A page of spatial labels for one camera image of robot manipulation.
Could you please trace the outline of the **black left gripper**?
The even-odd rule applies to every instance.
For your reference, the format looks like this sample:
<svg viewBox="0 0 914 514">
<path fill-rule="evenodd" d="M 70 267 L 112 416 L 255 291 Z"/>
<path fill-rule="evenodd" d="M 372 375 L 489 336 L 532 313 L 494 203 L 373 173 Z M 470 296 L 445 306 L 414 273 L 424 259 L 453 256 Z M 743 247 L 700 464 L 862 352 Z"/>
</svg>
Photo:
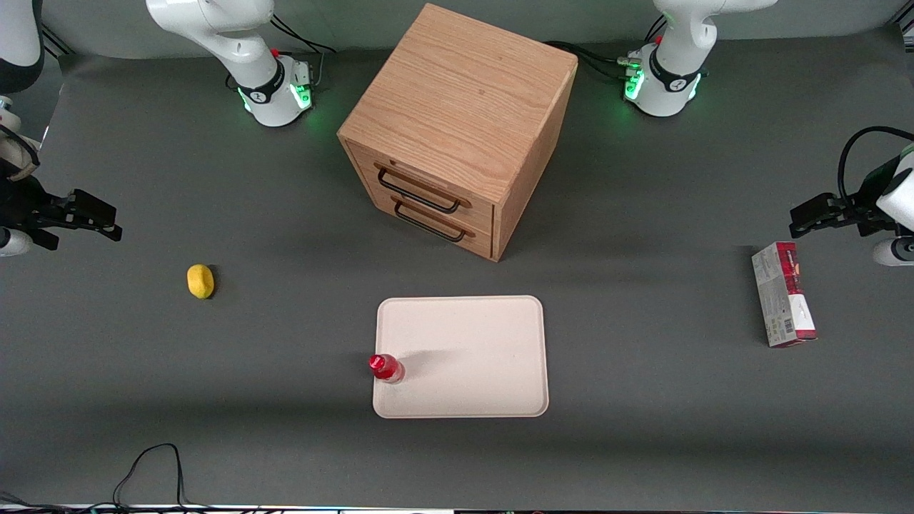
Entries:
<svg viewBox="0 0 914 514">
<path fill-rule="evenodd" d="M 872 170 L 855 194 L 848 195 L 845 184 L 846 162 L 837 167 L 837 186 L 841 201 L 841 214 L 833 227 L 855 226 L 860 236 L 871 236 L 881 231 L 900 235 L 900 224 L 877 206 L 877 200 L 895 176 L 898 161 L 888 161 Z M 800 238 L 810 231 L 828 228 L 836 220 L 836 196 L 819 194 L 790 209 L 790 237 Z"/>
</svg>

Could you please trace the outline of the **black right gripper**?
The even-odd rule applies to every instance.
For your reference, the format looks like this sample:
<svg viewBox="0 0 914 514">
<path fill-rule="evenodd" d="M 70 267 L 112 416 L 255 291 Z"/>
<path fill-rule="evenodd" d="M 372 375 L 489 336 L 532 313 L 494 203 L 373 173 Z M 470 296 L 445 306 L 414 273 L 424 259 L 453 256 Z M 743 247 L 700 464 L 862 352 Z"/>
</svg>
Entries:
<svg viewBox="0 0 914 514">
<path fill-rule="evenodd" d="M 91 230 L 120 241 L 123 229 L 116 225 L 116 208 L 85 190 L 74 189 L 65 196 L 46 192 L 33 176 L 13 181 L 1 179 L 1 225 L 4 228 L 32 230 L 32 243 L 56 251 L 59 237 L 43 228 L 57 227 Z"/>
</svg>

